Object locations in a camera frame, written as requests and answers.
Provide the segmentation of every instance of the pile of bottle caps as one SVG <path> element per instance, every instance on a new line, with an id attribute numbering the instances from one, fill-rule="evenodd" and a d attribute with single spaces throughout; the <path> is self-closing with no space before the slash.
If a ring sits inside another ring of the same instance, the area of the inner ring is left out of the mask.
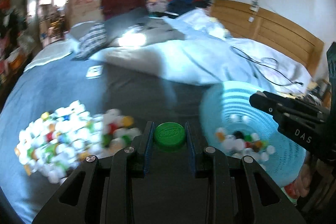
<path id="1" fill-rule="evenodd" d="M 93 117 L 75 101 L 54 113 L 45 112 L 19 133 L 14 151 L 30 176 L 39 171 L 51 183 L 63 183 L 89 155 L 114 155 L 141 134 L 134 120 L 118 109 Z"/>
<path id="2" fill-rule="evenodd" d="M 260 140 L 257 133 L 244 135 L 241 131 L 226 134 L 224 128 L 215 131 L 217 140 L 221 143 L 222 151 L 232 157 L 241 159 L 243 156 L 251 156 L 261 167 L 266 170 L 263 163 L 269 160 L 269 156 L 275 153 L 275 147 L 267 141 Z"/>

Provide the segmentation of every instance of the striped fabric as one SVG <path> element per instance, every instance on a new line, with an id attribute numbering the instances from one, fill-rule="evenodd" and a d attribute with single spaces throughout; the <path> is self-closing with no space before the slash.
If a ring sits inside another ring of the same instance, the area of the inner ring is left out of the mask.
<path id="1" fill-rule="evenodd" d="M 94 24 L 89 32 L 79 39 L 79 51 L 72 60 L 87 60 L 91 55 L 108 45 L 102 22 Z"/>

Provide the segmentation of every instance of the cardboard box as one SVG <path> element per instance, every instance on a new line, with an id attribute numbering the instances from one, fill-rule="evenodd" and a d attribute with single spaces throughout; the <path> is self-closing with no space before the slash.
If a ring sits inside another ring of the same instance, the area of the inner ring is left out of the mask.
<path id="1" fill-rule="evenodd" d="M 101 0 L 71 0 L 71 26 L 91 20 L 103 20 Z"/>

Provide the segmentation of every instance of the maroon fabric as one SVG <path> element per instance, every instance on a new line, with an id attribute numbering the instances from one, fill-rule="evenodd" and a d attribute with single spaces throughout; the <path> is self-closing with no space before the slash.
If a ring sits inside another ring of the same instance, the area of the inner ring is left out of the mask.
<path id="1" fill-rule="evenodd" d="M 101 0 L 105 20 L 129 12 L 138 7 L 146 7 L 145 0 Z"/>

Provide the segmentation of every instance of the blue plastic basket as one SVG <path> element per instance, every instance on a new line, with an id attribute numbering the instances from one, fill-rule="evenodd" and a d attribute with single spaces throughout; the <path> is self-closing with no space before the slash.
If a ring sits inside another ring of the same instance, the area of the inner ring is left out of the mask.
<path id="1" fill-rule="evenodd" d="M 239 81 L 227 81 L 214 85 L 204 95 L 200 106 L 200 120 L 209 145 L 222 150 L 214 136 L 215 130 L 223 127 L 227 134 L 241 131 L 245 135 L 257 133 L 276 148 L 264 163 L 266 172 L 279 187 L 291 183 L 298 175 L 305 159 L 305 149 L 278 132 L 278 124 L 272 116 L 251 107 L 249 98 L 263 89 Z M 236 114 L 233 121 L 230 116 Z M 242 117 L 250 117 L 248 123 Z"/>

